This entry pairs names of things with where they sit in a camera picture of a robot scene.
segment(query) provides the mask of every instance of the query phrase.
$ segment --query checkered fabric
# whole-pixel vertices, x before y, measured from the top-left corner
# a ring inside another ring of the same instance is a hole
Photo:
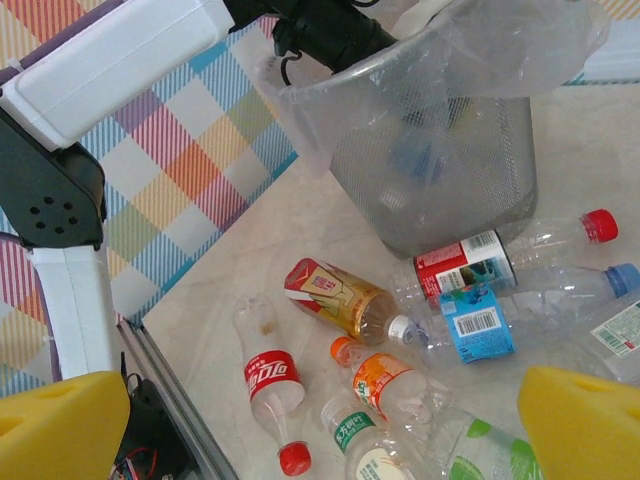
[[[0,66],[22,58],[102,0],[0,0]],[[108,184],[115,308],[141,321],[296,158],[250,80],[272,20],[171,72],[82,144]],[[13,232],[0,210],[0,231]],[[0,245],[0,397],[51,380],[44,315],[20,247]]]

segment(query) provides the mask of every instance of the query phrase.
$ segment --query orange label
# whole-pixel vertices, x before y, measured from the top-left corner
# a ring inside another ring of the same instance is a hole
[[[379,287],[328,263],[304,258],[284,281],[287,297],[358,338],[362,314]]]
[[[360,365],[353,377],[353,390],[363,403],[384,417],[384,413],[380,410],[382,391],[391,380],[410,370],[413,369],[393,355],[376,353]]]

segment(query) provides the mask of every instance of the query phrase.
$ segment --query bottle with brown liquid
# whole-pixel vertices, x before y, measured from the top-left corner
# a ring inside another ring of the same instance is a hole
[[[409,346],[416,326],[388,291],[328,263],[304,258],[284,281],[285,294],[316,318],[366,345],[386,340]]]

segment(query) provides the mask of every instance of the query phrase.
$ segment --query white bottle cap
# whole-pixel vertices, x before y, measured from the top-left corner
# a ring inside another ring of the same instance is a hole
[[[324,428],[329,428],[329,423],[335,418],[340,410],[353,406],[353,404],[353,396],[347,392],[341,392],[329,400],[322,408],[322,412],[320,412],[320,420],[322,420]]]
[[[400,345],[411,345],[416,337],[416,325],[406,315],[398,315],[389,325],[389,340]]]

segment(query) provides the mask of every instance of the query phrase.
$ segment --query coca-cola bottle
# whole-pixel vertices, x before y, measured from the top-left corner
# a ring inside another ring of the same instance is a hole
[[[290,477],[311,467],[307,444],[300,440],[297,415],[305,389],[293,357],[282,348],[276,312],[265,296],[242,298],[234,325],[240,336],[244,378],[254,418],[278,442],[282,472]]]

